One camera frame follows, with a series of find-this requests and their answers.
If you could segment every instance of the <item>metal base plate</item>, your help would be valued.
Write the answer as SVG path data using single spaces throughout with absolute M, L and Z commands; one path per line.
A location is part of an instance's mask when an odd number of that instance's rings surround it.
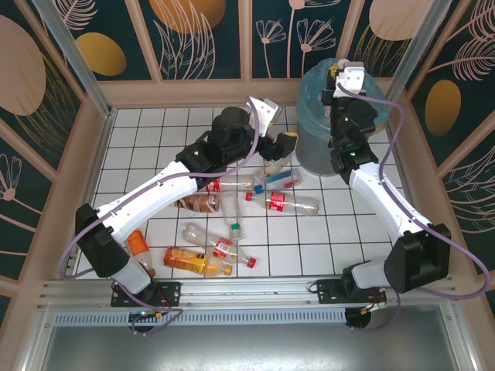
M 368 290 L 359 291 L 356 293 L 355 299 L 349 299 L 343 289 L 342 281 L 339 278 L 318 280 L 316 282 L 316 290 L 318 291 L 318 300 L 320 304 L 366 304 L 376 301 Z M 376 292 L 383 301 L 387 300 L 385 293 L 379 292 L 378 288 L 370 288 L 370 290 Z
M 167 300 L 171 307 L 178 307 L 180 300 L 180 282 L 157 282 L 155 295 L 147 301 L 147 304 L 155 307 L 162 307 L 163 298 Z M 132 308 L 142 305 L 134 302 L 122 291 L 118 285 L 114 285 L 110 306 L 112 308 Z

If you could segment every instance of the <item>brown bottle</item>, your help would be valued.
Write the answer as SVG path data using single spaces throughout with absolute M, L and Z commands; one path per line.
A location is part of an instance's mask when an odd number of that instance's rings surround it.
M 197 213 L 215 213 L 220 207 L 220 201 L 217 195 L 191 195 L 178 199 L 173 205 Z

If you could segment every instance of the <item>white tile floor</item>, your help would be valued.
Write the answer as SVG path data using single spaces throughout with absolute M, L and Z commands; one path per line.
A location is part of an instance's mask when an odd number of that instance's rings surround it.
M 94 207 L 109 203 L 133 190 L 157 171 L 167 166 L 184 145 L 195 141 L 210 128 L 213 117 L 222 107 L 120 110 L 108 144 L 101 177 L 94 197 Z M 295 107 L 286 107 L 277 123 L 270 128 L 275 135 L 294 131 Z M 387 149 L 387 135 L 371 137 L 371 147 L 382 159 Z M 259 155 L 253 157 L 238 174 L 252 174 L 263 165 Z M 254 269 L 238 264 L 232 277 L 312 276 L 340 274 L 342 269 L 364 259 L 384 258 L 391 243 L 381 222 L 366 201 L 338 176 L 319 177 L 301 167 L 297 158 L 292 167 L 302 173 L 303 182 L 291 192 L 295 197 L 319 200 L 318 216 L 300 216 L 266 212 L 256 203 L 239 203 L 243 215 L 245 238 L 239 245 L 247 255 L 257 258 Z M 385 172 L 401 187 L 395 160 L 387 161 Z M 192 247 L 182 238 L 187 223 L 198 223 L 207 230 L 227 236 L 221 212 L 195 213 L 166 207 L 142 226 L 152 252 L 157 278 L 201 278 L 194 273 L 163 265 L 168 246 Z M 77 271 L 89 267 L 80 254 Z M 96 278 L 88 274 L 84 278 Z

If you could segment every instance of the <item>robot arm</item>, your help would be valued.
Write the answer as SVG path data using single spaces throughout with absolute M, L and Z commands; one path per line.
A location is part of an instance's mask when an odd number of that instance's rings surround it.
M 281 133 L 275 141 L 266 135 L 269 125 L 277 120 L 282 109 L 271 100 L 252 100 L 258 112 L 260 129 L 256 151 L 265 160 L 283 160 L 294 150 L 297 137 Z M 90 230 L 78 243 L 97 276 L 112 277 L 132 294 L 139 294 L 143 301 L 147 301 L 153 291 L 152 279 L 138 261 L 130 259 L 122 246 L 127 237 L 147 219 L 177 199 L 202 189 L 215 178 L 180 176 L 167 182 L 160 182 L 160 179 L 178 173 L 224 171 L 229 164 L 245 158 L 250 151 L 254 140 L 252 124 L 252 116 L 246 111 L 237 107 L 226 108 L 215 118 L 210 131 L 187 145 L 176 160 L 158 175 L 97 210 L 88 204 L 82 205 L 76 211 L 76 233 L 110 212 L 103 223 Z M 153 188 L 143 192 L 153 183 Z M 126 200 L 131 201 L 112 212 Z
M 363 90 L 364 65 L 341 60 L 329 69 L 322 103 L 331 119 L 331 161 L 334 171 L 344 182 L 357 190 L 385 225 L 393 245 L 385 261 L 368 261 L 343 271 L 343 286 L 348 296 L 372 287 L 393 287 L 404 293 L 424 284 L 444 278 L 449 268 L 447 243 L 428 235 L 398 207 L 385 191 L 383 182 L 413 218 L 429 225 L 443 236 L 450 237 L 443 225 L 432 226 L 384 177 L 379 178 L 377 156 L 371 151 L 367 138 L 373 133 L 377 112 L 364 100 L 348 96 L 343 86 L 355 94 Z

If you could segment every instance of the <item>decorative wallpaper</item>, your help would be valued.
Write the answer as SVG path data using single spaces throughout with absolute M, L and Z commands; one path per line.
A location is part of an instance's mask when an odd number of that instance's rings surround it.
M 411 101 L 440 165 L 495 109 L 495 4 L 471 2 Z
M 57 168 L 80 101 L 13 2 L 0 8 L 0 118 Z
M 19 278 L 52 183 L 0 138 L 0 275 Z
M 459 5 L 459 3 L 460 3 L 460 0 L 452 0 L 452 2 L 450 3 L 449 10 L 447 11 L 447 14 L 445 15 L 443 21 L 440 23 L 440 26 L 437 28 L 435 35 L 432 37 L 432 40 L 430 41 L 428 47 L 426 48 L 421 59 L 419 60 L 418 64 L 416 65 L 416 68 L 414 68 L 414 70 L 412 71 L 408 82 L 405 84 L 405 88 L 407 90 L 409 89 L 409 87 L 412 85 L 412 83 L 416 79 L 416 77 L 419 73 L 419 70 L 423 67 L 423 63 L 425 62 L 428 55 L 432 52 L 433 47 L 435 46 L 436 42 L 439 40 L 440 35 L 442 34 L 444 28 L 447 26 L 447 23 L 449 22 L 450 17 L 452 17 L 454 10 L 456 10 L 457 5 Z
M 432 0 L 366 0 L 348 58 L 373 77 L 392 77 Z
M 479 143 L 443 184 L 469 250 L 495 269 L 495 131 Z
M 38 15 L 30 0 L 29 4 Z M 151 79 L 123 0 L 53 0 L 53 4 L 97 80 Z
M 239 8 L 227 0 L 140 0 L 164 80 L 241 78 Z
M 343 0 L 253 0 L 252 78 L 301 77 L 336 55 L 349 10 Z
M 0 295 L 0 328 L 2 328 L 2 323 L 7 314 L 7 309 L 9 309 L 10 298 L 8 296 Z

